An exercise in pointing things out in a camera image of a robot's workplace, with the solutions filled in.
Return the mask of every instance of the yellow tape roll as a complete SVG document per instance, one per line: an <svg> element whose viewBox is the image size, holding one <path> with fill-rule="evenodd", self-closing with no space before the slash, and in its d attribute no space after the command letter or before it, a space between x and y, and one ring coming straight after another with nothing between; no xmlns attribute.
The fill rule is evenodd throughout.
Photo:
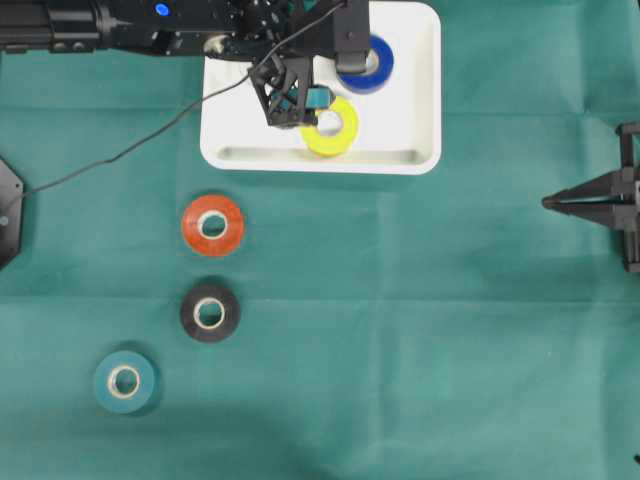
<svg viewBox="0 0 640 480"><path fill-rule="evenodd" d="M316 127L301 127L302 138L314 153L323 157L335 157L349 150L358 135L358 114L343 97L336 97L329 107L342 121L342 128L335 135L322 135Z"/></svg>

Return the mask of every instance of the green cloth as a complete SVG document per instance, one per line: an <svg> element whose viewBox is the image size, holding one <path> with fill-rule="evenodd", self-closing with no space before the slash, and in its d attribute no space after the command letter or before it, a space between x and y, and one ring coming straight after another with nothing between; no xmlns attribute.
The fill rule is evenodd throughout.
<svg viewBox="0 0 640 480"><path fill-rule="evenodd" d="M23 252L0 272L0 478L640 475L639 277L607 229L540 206L619 164L613 130L640 120L638 4L432 5L444 153L427 175L216 170L195 112L27 201ZM201 83L201 59L5 56L0 153L38 185L158 127ZM206 192L246 214L226 258L181 238ZM242 307L217 345L178 319L208 276ZM119 348L161 373L146 415L93 396Z"/></svg>

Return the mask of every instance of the white tray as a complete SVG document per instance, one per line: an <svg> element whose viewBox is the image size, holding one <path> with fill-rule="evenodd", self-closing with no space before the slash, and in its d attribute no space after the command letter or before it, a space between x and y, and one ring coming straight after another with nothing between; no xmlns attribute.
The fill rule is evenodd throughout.
<svg viewBox="0 0 640 480"><path fill-rule="evenodd" d="M420 175L442 149L440 19L423 3L371 2L371 32L391 46L388 83L358 95L338 81L334 62L316 57L316 83L356 108L360 121L351 149L338 157L310 152L298 129L268 127L249 81L202 106L200 149L211 165L232 170L277 170ZM249 65L207 59L204 94L240 79Z"/></svg>

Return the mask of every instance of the black cable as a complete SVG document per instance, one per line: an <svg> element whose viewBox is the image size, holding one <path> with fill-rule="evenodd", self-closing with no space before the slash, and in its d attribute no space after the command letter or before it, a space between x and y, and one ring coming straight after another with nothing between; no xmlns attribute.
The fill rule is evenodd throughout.
<svg viewBox="0 0 640 480"><path fill-rule="evenodd" d="M205 95L204 97L199 98L198 100L194 101L189 106L184 108L180 113L178 113L175 117L173 117L169 122L165 123L162 127L160 127L157 130L151 132L149 135L141 138L137 142L133 143L129 147L127 147L124 150L122 150L120 153L118 153L114 157L108 158L106 160L97 160L95 162L89 163L89 164L85 165L84 167L81 167L78 170L75 170L74 172L71 172L70 174L65 175L64 177L61 177L61 178L59 178L57 180L54 180L52 182L49 182L49 183L45 183L44 185L40 185L39 187L32 188L32 189L22 193L21 195L17 195L4 208L5 214L8 213L9 209L13 205L15 205L16 202L20 201L21 199L25 199L25 198L27 198L27 197L29 197L29 196L31 196L33 194L36 194L38 192L42 192L44 190L49 190L50 188L54 188L54 187L57 187L59 185L62 185L63 183L66 183L69 180L72 180L72 179L76 178L77 176L88 172L89 170L93 170L96 167L100 167L102 165L107 165L107 164L110 164L110 163L115 163L118 160L120 160L122 157L130 154L134 150L137 150L138 148L140 148L145 143L147 143L147 142L153 140L154 138L162 135L164 132L169 130L171 127L173 127L177 123L179 123L188 113L191 112L191 110L193 110L197 106L202 105L204 102L206 102L207 100L209 100L209 99L211 99L213 97L216 97L218 95L226 93L229 90L233 90L234 88L242 85L245 81L247 81L247 79L249 78L250 72L252 70L255 70L255 69L258 69L258 68L262 67L265 63L267 63L269 61L271 56L273 54L275 54L278 50L280 50L284 45L286 45L287 43L291 42L292 40L295 40L296 38L298 38L300 35L302 35L306 31L308 31L308 30L312 29L313 27L319 25L320 23L324 22L327 18L329 18L331 15L333 15L339 8L342 8L345 4L346 4L345 2L338 3L337 5L335 5L331 9L329 9L326 13L324 13L317 20L314 20L313 22L311 22L311 23L305 25L304 27L302 27L297 32L292 33L291 35L289 35L288 37L284 38L283 40L280 40L278 43L276 43L274 45L274 47L271 50L269 50L269 52L263 57L263 59L260 60L256 65L252 66L251 69L249 69L249 71L247 72L247 74L244 77L242 77L240 80L238 80L237 82L229 85L228 87L222 88L220 90L216 90L215 92L209 93L208 95Z"/></svg>

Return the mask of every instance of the blue light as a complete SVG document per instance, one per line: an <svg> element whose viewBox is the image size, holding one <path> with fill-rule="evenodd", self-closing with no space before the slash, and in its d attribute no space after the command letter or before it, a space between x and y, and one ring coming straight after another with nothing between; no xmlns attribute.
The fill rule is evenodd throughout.
<svg viewBox="0 0 640 480"><path fill-rule="evenodd" d="M171 14L171 10L166 3L156 3L156 13L161 17L168 17Z"/></svg>

